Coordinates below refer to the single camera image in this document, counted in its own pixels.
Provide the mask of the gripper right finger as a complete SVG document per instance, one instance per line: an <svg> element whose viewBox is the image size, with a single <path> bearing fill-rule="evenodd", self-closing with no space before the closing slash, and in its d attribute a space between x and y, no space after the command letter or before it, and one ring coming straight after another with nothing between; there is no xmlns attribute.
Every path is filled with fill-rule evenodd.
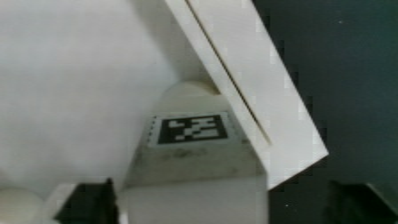
<svg viewBox="0 0 398 224"><path fill-rule="evenodd" d="M398 192L373 183L328 182L325 224L398 224Z"/></svg>

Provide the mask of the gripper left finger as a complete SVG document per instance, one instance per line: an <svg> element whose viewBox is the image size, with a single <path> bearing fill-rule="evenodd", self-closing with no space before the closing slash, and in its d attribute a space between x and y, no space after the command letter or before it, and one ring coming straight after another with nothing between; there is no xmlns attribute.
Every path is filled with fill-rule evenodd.
<svg viewBox="0 0 398 224"><path fill-rule="evenodd" d="M37 215L37 224L119 224L113 182L57 186Z"/></svg>

